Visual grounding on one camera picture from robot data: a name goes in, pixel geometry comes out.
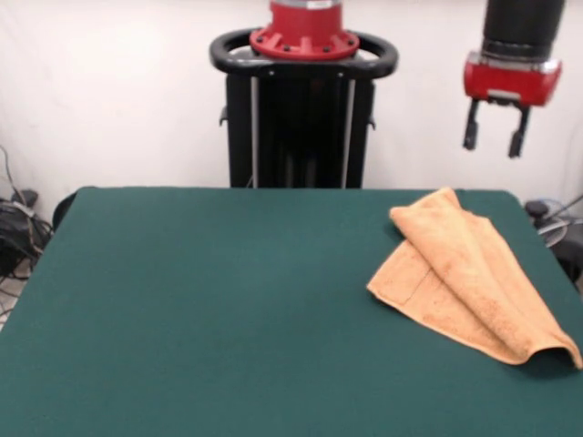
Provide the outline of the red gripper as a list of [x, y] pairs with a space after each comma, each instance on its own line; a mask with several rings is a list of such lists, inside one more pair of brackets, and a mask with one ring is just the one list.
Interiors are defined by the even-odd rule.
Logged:
[[468, 110], [464, 149], [475, 149], [478, 124], [476, 121], [479, 100], [502, 99], [522, 107], [520, 120], [513, 133], [508, 156], [519, 158], [527, 133], [531, 107], [545, 106], [555, 93], [562, 74], [562, 62], [551, 59], [543, 63], [486, 63], [483, 59], [468, 58], [464, 68], [465, 94], [471, 97]]

